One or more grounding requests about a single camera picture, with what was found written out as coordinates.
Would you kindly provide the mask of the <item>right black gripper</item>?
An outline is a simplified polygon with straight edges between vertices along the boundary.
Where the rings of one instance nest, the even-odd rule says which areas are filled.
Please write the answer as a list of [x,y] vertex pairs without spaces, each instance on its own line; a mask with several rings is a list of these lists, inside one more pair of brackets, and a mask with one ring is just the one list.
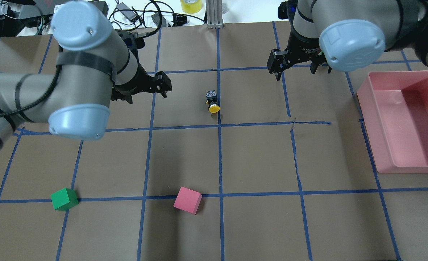
[[316,73],[319,66],[326,64],[327,59],[320,49],[317,38],[307,38],[291,34],[285,50],[272,49],[267,60],[267,70],[275,75],[277,81],[282,78],[282,72],[296,64],[311,62],[310,71]]

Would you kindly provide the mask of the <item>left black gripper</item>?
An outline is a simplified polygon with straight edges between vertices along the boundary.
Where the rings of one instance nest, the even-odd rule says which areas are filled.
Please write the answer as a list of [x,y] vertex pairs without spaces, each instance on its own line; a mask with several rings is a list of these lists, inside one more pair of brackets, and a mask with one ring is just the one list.
[[120,100],[133,104],[133,96],[141,93],[161,94],[166,99],[167,93],[172,90],[172,81],[165,72],[159,71],[151,76],[146,72],[138,71],[136,76],[126,84],[113,87],[111,101]]

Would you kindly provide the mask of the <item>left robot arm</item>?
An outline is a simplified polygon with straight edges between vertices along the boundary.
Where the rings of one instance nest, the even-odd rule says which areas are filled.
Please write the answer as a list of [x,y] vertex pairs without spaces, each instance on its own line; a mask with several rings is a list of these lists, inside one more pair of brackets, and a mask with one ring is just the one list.
[[69,1],[53,14],[58,43],[53,75],[0,71],[0,150],[24,122],[47,123],[53,135],[95,141],[104,136],[110,102],[172,91],[165,72],[149,75],[138,58],[146,37],[119,31],[91,2]]

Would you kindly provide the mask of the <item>green cube near arm base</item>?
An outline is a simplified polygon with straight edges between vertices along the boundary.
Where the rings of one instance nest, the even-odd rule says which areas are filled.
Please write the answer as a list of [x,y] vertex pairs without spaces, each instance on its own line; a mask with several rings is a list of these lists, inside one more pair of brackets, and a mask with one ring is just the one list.
[[62,188],[50,195],[53,209],[57,211],[68,211],[70,208],[79,204],[75,190]]

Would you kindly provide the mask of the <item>pink cube near arm base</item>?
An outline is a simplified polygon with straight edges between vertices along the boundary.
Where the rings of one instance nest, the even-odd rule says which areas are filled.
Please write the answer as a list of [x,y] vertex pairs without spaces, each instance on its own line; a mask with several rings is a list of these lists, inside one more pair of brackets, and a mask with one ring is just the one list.
[[195,215],[201,203],[202,194],[186,187],[180,187],[173,207]]

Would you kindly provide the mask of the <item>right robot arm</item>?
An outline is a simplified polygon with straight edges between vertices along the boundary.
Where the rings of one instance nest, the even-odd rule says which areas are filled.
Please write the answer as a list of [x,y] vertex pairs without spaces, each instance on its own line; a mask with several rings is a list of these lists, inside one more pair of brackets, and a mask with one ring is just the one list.
[[405,48],[428,67],[428,0],[287,0],[277,13],[291,28],[287,47],[267,60],[276,80],[308,61],[311,73],[322,64],[350,72]]

